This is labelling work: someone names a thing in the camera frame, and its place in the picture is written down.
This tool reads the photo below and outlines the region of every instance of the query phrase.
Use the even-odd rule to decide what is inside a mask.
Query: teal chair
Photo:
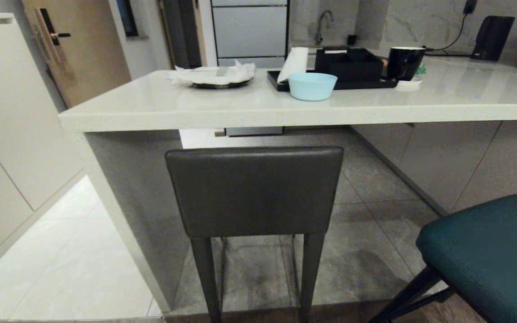
[[[416,246],[425,269],[369,323],[391,323],[454,293],[490,323],[517,323],[517,195],[429,223]],[[440,280],[449,288],[412,302]]]

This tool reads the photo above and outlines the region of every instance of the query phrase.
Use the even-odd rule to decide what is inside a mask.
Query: bar stool
[[[433,221],[416,245],[426,268],[369,323],[390,323],[454,293],[488,322],[517,323],[517,195]],[[411,303],[439,280],[449,288]]]
[[[212,323],[221,322],[211,237],[304,234],[300,321],[307,322],[341,171],[340,147],[166,153]]]

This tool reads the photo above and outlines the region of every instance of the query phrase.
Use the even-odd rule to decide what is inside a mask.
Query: white countertop
[[[319,102],[277,92],[266,70],[228,90],[171,84],[170,71],[156,71],[59,118],[74,132],[517,119],[517,68],[467,57],[424,63],[427,74],[415,92],[335,90]]]

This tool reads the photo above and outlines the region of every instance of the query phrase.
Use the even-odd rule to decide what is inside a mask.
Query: gray bar stool
[[[169,151],[166,165],[213,323],[221,322],[211,237],[304,235],[300,321],[310,315],[342,165],[340,147]]]

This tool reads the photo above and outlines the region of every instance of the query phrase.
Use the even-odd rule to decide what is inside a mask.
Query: black mug
[[[388,55],[386,75],[389,79],[412,80],[422,63],[425,49],[421,47],[392,47]]]

